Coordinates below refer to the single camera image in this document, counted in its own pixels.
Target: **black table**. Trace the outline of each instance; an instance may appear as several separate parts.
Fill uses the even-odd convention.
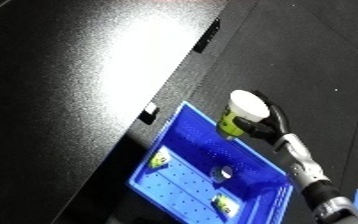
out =
[[[50,223],[226,0],[0,8],[0,223]]]

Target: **white paper cup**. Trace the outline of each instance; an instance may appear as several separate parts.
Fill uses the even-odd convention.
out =
[[[218,132],[225,138],[236,138],[244,132],[233,123],[235,117],[259,122],[269,115],[269,108],[259,97],[244,90],[235,90],[230,94],[226,110],[218,122]]]

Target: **gray floor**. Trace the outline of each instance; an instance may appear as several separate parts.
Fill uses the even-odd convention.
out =
[[[129,140],[123,140],[139,144],[135,158],[120,157],[127,174],[141,158],[142,148],[151,144],[183,100],[217,119],[232,90],[258,89],[282,105],[293,131],[333,182],[353,199],[358,189],[358,1],[232,0],[221,19],[222,28],[205,52],[191,52],[156,95],[154,102],[161,107],[157,121],[152,126],[135,122]],[[243,140],[274,161],[266,144]],[[109,160],[119,157],[120,150],[128,150],[128,142],[112,153],[106,167],[113,163]],[[111,170],[102,168],[95,174],[90,181],[94,184],[88,184],[93,187],[80,192],[59,223],[81,223],[70,222],[65,215],[78,211],[99,213],[99,221],[93,223],[102,223],[110,213],[107,223],[133,223],[137,217],[174,223],[125,188],[120,180],[124,182],[126,175],[116,179]],[[110,197],[114,203],[101,202],[89,193],[100,194],[95,189],[98,184],[122,185],[121,191],[98,196]],[[299,195],[293,194],[283,223],[313,223]]]

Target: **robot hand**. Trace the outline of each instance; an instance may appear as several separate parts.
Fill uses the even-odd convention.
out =
[[[317,223],[358,224],[358,211],[343,197],[324,175],[301,140],[291,133],[287,116],[274,102],[259,91],[254,95],[262,99],[270,116],[256,123],[235,117],[233,123],[250,137],[262,139],[273,146],[278,165],[303,195]]]
[[[270,110],[270,116],[261,122],[253,122],[243,117],[236,117],[233,123],[250,135],[252,138],[263,139],[274,145],[281,137],[291,133],[290,125],[284,111],[274,102],[270,101],[263,93],[252,91],[262,99]]]

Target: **blue tray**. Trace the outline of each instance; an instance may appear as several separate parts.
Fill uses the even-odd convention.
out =
[[[171,159],[150,168],[155,153],[167,148]],[[233,177],[216,183],[213,167],[229,166]],[[282,170],[239,140],[227,141],[215,123],[184,102],[158,135],[129,180],[140,195],[182,223],[281,223],[292,185]],[[222,194],[240,208],[227,217],[213,205]]]

